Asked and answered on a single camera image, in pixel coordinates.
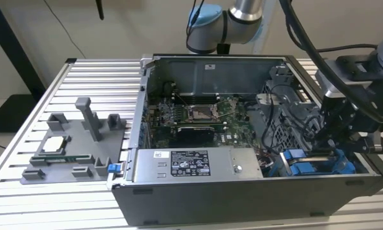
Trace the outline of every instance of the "green circuit board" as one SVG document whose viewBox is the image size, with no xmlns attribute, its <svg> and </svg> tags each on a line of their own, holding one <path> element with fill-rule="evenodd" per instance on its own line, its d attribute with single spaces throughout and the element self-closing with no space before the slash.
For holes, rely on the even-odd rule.
<svg viewBox="0 0 383 230">
<path fill-rule="evenodd" d="M 170 148 L 175 130 L 181 127 L 210 127 L 214 139 L 201 147 L 234 146 L 254 148 L 259 144 L 246 114 L 243 102 L 235 97 L 219 97 L 215 104 L 183 105 L 162 102 L 149 108 L 151 147 Z"/>
</svg>

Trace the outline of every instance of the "power supply label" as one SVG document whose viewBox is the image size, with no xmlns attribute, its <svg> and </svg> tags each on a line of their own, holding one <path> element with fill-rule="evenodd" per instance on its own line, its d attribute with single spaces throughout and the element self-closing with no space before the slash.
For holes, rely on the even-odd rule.
<svg viewBox="0 0 383 230">
<path fill-rule="evenodd" d="M 171 151 L 171 176 L 210 176 L 207 151 Z"/>
</svg>

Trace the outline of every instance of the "black stand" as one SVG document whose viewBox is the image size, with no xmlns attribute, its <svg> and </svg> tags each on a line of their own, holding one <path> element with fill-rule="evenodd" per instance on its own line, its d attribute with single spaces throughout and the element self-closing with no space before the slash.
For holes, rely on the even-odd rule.
<svg viewBox="0 0 383 230">
<path fill-rule="evenodd" d="M 231 44 L 217 44 L 217 54 L 230 54 Z"/>
<path fill-rule="evenodd" d="M 0 10 L 0 46 L 21 76 L 30 95 L 12 95 L 0 107 L 0 132 L 16 132 L 45 92 L 13 30 Z"/>
</svg>

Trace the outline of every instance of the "aluminum table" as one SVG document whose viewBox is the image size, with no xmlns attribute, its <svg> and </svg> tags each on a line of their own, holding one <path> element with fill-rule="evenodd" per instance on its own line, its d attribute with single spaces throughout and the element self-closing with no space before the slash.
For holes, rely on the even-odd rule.
<svg viewBox="0 0 383 230">
<path fill-rule="evenodd" d="M 315 79 L 316 67 L 299 59 Z M 106 182 L 21 185 L 18 179 L 48 130 L 50 113 L 82 119 L 74 102 L 90 96 L 90 108 L 99 118 L 118 113 L 127 120 L 121 158 L 127 138 L 141 76 L 139 60 L 78 59 L 65 64 L 40 103 L 0 157 L 0 229 L 137 229 L 125 217 L 106 189 Z M 328 218 L 302 218 L 244 223 L 165 227 L 167 230 L 367 230 L 383 229 L 383 189 L 374 196 L 355 198 Z"/>
</svg>

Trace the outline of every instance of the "blue tab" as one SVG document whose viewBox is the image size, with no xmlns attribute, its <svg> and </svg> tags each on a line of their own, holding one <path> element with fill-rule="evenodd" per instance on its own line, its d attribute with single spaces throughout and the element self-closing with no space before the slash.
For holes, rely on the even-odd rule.
<svg viewBox="0 0 383 230">
<path fill-rule="evenodd" d="M 110 164 L 107 166 L 107 173 L 119 173 L 121 172 L 121 164 Z"/>
</svg>

